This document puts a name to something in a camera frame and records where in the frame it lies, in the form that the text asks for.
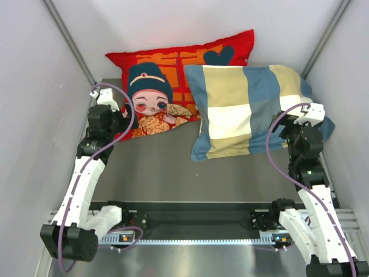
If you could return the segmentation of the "blue beige checked pillowcase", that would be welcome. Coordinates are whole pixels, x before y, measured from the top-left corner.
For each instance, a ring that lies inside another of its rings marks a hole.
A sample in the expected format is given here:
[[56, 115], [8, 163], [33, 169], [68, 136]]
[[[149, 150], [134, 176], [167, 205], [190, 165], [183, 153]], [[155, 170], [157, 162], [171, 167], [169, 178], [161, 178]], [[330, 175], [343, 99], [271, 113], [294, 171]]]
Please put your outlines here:
[[275, 133], [266, 138], [272, 117], [315, 100], [310, 84], [285, 65], [186, 65], [184, 72], [201, 116], [193, 162], [286, 147]]

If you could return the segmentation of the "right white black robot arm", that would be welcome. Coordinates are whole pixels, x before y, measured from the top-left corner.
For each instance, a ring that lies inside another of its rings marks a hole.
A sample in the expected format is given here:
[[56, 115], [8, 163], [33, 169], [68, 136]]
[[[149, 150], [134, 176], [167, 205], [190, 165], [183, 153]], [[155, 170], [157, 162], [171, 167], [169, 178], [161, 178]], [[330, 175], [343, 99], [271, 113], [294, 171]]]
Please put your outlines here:
[[273, 117], [270, 132], [279, 126], [287, 141], [287, 177], [307, 211], [308, 219], [292, 200], [272, 202], [269, 222], [285, 228], [306, 263], [307, 276], [368, 276], [368, 262], [360, 261], [350, 247], [334, 209], [329, 181], [319, 160], [323, 136], [309, 121], [297, 123], [297, 116], [280, 111]]

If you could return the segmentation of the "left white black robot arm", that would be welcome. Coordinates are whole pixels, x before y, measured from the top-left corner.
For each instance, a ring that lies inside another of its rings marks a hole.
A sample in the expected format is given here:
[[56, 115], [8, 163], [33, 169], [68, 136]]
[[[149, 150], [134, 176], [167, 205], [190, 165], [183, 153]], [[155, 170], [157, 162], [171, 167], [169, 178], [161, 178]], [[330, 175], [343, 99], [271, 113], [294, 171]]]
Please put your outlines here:
[[118, 107], [97, 104], [89, 109], [86, 135], [77, 147], [73, 175], [63, 202], [51, 223], [44, 224], [40, 237], [51, 257], [91, 261], [98, 242], [113, 228], [126, 228], [131, 216], [122, 207], [105, 205], [89, 217], [92, 196], [114, 149], [118, 133], [126, 134], [131, 122]]

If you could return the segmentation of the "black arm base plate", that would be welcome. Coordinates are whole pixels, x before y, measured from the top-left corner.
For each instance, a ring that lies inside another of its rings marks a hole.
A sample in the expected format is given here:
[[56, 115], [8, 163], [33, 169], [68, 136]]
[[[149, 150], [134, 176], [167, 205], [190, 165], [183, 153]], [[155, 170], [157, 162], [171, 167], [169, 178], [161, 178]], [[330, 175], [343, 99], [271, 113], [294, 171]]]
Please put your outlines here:
[[270, 203], [181, 203], [94, 201], [91, 210], [116, 205], [122, 209], [123, 225], [138, 226], [161, 234], [232, 233], [275, 231], [282, 226], [274, 222]]

